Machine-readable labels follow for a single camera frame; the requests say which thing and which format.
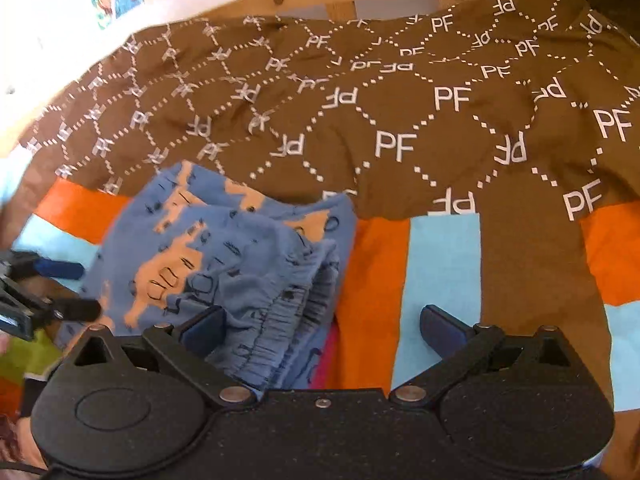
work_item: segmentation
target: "black cable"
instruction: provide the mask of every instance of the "black cable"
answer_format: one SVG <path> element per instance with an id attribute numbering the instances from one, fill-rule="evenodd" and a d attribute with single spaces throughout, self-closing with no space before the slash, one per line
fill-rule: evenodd
<path id="1" fill-rule="evenodd" d="M 44 475 L 47 473 L 46 469 L 42 469 L 23 462 L 0 462 L 0 470 L 13 469 L 15 471 L 24 471 L 25 473 L 31 473 L 34 475 Z"/>

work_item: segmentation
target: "bedsheet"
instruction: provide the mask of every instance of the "bedsheet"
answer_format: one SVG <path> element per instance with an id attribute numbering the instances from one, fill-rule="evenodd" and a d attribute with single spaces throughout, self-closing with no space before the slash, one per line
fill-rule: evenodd
<path id="1" fill-rule="evenodd" d="M 0 245 L 89 265 L 128 199 L 183 159 L 281 202 L 345 192 L 359 221 L 327 386 L 388 390 L 432 364 L 427 303 L 508 333 L 558 325 L 616 410 L 604 469 L 633 478 L 638 59 L 587 0 L 150 28 L 25 129 Z"/>

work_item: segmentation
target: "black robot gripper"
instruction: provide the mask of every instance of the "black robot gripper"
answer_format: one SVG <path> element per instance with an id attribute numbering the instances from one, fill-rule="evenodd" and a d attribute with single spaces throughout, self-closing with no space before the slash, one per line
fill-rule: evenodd
<path id="1" fill-rule="evenodd" d="M 607 478 L 596 466 L 611 406 L 556 327 L 507 336 L 429 305 L 421 333 L 443 360 L 388 397 L 270 390 L 258 400 L 202 359 L 223 325 L 212 307 L 139 337 L 87 330 L 33 409 L 47 478 Z M 194 344 L 202 327 L 209 349 Z"/>

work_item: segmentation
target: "brown blanket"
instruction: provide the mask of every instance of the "brown blanket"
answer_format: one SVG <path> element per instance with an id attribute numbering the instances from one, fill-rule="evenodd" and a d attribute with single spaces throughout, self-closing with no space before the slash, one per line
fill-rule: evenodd
<path id="1" fill-rule="evenodd" d="M 587 0 L 150 28 L 25 131 L 35 154 L 1 211 L 0 245 L 60 180 L 132 196 L 183 159 L 283 202 L 347 190 L 363 219 L 477 213 L 482 321 L 508 333 L 562 328 L 618 410 L 604 467 L 632 478 L 637 48 Z"/>

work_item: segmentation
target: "patterned bedding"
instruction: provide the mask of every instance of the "patterned bedding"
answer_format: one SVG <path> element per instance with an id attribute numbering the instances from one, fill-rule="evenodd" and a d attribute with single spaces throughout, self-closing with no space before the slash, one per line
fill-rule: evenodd
<path id="1" fill-rule="evenodd" d="M 632 478 L 637 49 L 588 0 L 150 28 L 3 161 L 0 246 L 89 265 L 130 197 L 181 160 L 285 203 L 345 192 L 359 220 L 323 386 L 389 390 L 436 362 L 427 303 L 508 333 L 558 325 L 616 410 L 604 469 Z"/>

